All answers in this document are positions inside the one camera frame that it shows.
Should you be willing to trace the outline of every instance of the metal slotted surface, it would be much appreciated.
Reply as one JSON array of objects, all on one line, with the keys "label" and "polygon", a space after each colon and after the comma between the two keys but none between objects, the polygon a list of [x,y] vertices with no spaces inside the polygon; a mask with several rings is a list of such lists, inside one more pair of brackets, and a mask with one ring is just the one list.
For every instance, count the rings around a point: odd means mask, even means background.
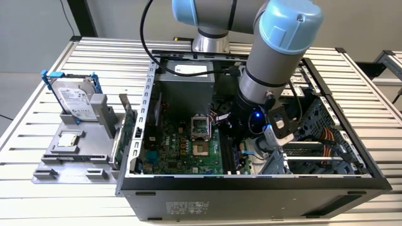
[{"label": "metal slotted surface", "polygon": [[[150,48],[191,50],[190,42],[149,42]],[[231,52],[249,54],[251,45],[233,44]],[[182,222],[189,225],[402,225],[402,123],[360,71],[333,48],[311,48],[311,58],[345,114],[393,186],[392,193],[333,219],[303,221]],[[70,43],[51,71],[100,77],[108,104],[123,111],[118,94],[129,93],[138,109],[149,57],[139,41],[83,38]],[[56,132],[60,107],[40,85],[0,138],[0,225],[149,225],[139,222],[115,185],[35,185],[32,172]]]}]

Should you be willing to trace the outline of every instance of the gray wall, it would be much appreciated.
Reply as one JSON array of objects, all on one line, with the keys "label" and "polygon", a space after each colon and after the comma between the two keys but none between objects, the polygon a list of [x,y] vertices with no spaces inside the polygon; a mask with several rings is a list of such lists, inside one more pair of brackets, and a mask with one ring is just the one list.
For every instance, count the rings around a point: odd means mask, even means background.
[{"label": "gray wall", "polygon": [[59,0],[0,0],[0,72],[40,73],[51,68],[71,36]]}]

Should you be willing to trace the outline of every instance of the robotic arm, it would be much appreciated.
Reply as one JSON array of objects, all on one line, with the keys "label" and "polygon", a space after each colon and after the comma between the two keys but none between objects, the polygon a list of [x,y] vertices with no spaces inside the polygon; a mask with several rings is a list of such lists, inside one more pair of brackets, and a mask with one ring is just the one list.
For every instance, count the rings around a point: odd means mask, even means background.
[{"label": "robotic arm", "polygon": [[282,146],[293,140],[297,122],[277,98],[315,39],[321,8],[309,0],[173,0],[173,11],[210,38],[225,30],[254,33],[235,103],[218,122],[234,143],[263,134],[270,146]]}]

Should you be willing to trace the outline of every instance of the white label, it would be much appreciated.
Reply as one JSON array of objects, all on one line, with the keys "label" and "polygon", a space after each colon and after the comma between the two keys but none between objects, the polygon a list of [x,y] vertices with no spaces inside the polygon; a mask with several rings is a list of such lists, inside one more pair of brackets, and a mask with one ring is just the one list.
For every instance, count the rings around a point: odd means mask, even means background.
[{"label": "white label", "polygon": [[59,88],[59,92],[71,114],[80,120],[96,120],[86,92],[71,88]]},{"label": "white label", "polygon": [[206,214],[210,202],[166,202],[169,214]]},{"label": "white label", "polygon": [[206,72],[207,66],[205,65],[177,65],[175,66],[175,72],[183,73],[183,74],[193,74],[199,72]]}]

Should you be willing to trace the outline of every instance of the black cable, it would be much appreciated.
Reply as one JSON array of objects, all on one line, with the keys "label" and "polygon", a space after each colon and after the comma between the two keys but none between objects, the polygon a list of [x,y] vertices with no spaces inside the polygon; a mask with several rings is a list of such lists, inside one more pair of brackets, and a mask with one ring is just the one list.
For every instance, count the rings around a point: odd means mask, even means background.
[{"label": "black cable", "polygon": [[393,100],[393,102],[392,102],[392,104],[396,104],[397,103],[397,101],[398,101],[398,99],[400,99],[400,94],[398,94],[398,96],[396,97],[396,99]]},{"label": "black cable", "polygon": [[60,3],[62,3],[62,8],[63,8],[63,12],[64,12],[66,20],[67,20],[67,22],[68,22],[68,25],[70,25],[71,31],[74,32],[74,27],[71,26],[70,20],[68,20],[68,18],[67,18],[67,14],[66,14],[66,10],[64,10],[64,4],[63,4],[63,1],[62,1],[62,0],[60,0]]},{"label": "black cable", "polygon": [[8,120],[12,120],[12,121],[14,121],[14,119],[12,119],[12,118],[10,118],[10,117],[4,116],[3,114],[0,114],[0,117],[3,117],[4,119],[8,119]]},{"label": "black cable", "polygon": [[259,151],[262,151],[262,152],[273,152],[273,150],[269,150],[269,149],[265,149],[265,148],[262,148],[261,147],[261,145],[259,145],[259,142],[262,141],[262,139],[265,139],[265,136],[261,136],[261,137],[258,137],[257,139],[255,139],[255,147],[257,147],[257,149],[259,150]]},{"label": "black cable", "polygon": [[297,96],[295,87],[293,86],[291,82],[289,82],[287,84],[289,84],[290,90],[291,90],[291,92],[293,92],[293,94],[294,94],[294,96],[295,96],[297,104],[299,105],[301,116],[299,116],[299,118],[297,119],[297,121],[301,122],[302,117],[303,117],[303,109],[302,109],[301,99],[299,99],[299,97]]},{"label": "black cable", "polygon": [[199,73],[193,73],[193,74],[183,74],[179,72],[175,72],[173,69],[169,69],[166,66],[162,65],[162,63],[157,60],[157,58],[153,56],[147,45],[146,45],[146,40],[145,40],[145,22],[146,22],[146,17],[147,17],[147,13],[150,10],[150,6],[153,4],[154,0],[149,0],[146,7],[145,7],[145,11],[143,11],[143,16],[141,18],[141,23],[139,23],[139,37],[141,37],[141,43],[143,44],[143,48],[145,51],[147,53],[147,55],[150,56],[151,60],[158,64],[158,66],[165,69],[167,72],[170,72],[171,74],[175,74],[178,76],[183,76],[183,77],[194,77],[194,76],[199,76],[199,75],[205,75],[205,74],[214,74],[214,73],[225,73],[225,70],[215,70],[215,71],[206,71],[206,72],[199,72]]},{"label": "black cable", "polygon": [[246,154],[246,155],[254,155],[255,158],[258,158],[259,160],[265,161],[265,159],[262,159],[261,157],[258,157],[257,154]]}]

